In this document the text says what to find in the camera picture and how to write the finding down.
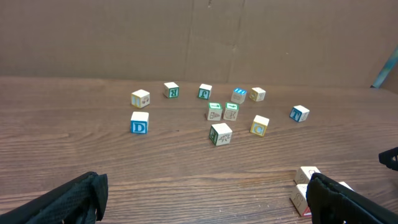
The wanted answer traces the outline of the block with red side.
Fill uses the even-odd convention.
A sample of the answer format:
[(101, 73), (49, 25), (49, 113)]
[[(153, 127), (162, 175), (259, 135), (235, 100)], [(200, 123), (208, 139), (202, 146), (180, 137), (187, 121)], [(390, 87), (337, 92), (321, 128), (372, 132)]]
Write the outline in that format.
[(308, 184), (314, 173), (320, 173), (315, 166), (301, 166), (294, 177), (296, 184)]

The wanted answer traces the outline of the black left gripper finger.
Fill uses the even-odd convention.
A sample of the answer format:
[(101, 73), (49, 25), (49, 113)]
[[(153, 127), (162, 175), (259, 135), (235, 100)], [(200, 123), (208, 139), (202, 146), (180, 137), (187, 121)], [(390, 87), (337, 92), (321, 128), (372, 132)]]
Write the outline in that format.
[(398, 170), (397, 163), (398, 147), (379, 153), (379, 162), (387, 168)]

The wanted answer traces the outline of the block with red G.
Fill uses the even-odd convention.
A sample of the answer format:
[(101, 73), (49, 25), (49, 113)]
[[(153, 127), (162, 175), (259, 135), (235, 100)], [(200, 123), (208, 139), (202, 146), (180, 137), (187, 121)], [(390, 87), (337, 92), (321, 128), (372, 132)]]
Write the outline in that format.
[(290, 195), (290, 200), (301, 217), (310, 217), (312, 215), (306, 198), (307, 186), (307, 184), (297, 184)]

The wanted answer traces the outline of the block with yellow C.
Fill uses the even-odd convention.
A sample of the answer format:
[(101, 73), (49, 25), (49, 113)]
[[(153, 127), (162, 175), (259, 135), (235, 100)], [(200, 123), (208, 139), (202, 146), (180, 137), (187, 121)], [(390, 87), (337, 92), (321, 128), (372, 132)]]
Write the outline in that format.
[(268, 124), (269, 124), (269, 118), (256, 115), (252, 122), (250, 132), (258, 136), (264, 137)]

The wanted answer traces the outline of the block with blue H side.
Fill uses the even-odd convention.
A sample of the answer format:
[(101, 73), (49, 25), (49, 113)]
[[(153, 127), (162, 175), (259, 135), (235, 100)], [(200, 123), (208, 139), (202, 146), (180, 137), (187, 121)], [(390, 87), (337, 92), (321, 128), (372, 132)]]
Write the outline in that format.
[(341, 185), (345, 186), (346, 188), (354, 191), (346, 182), (339, 182), (339, 184), (341, 184)]

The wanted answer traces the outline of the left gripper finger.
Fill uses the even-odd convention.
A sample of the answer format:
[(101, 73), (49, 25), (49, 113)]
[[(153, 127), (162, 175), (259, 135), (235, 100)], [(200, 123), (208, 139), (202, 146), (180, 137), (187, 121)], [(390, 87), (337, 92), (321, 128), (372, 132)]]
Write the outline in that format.
[(1, 215), (5, 224), (94, 224), (103, 219), (108, 176), (87, 172)]
[(397, 214), (321, 173), (312, 175), (306, 198), (313, 224), (397, 224)]

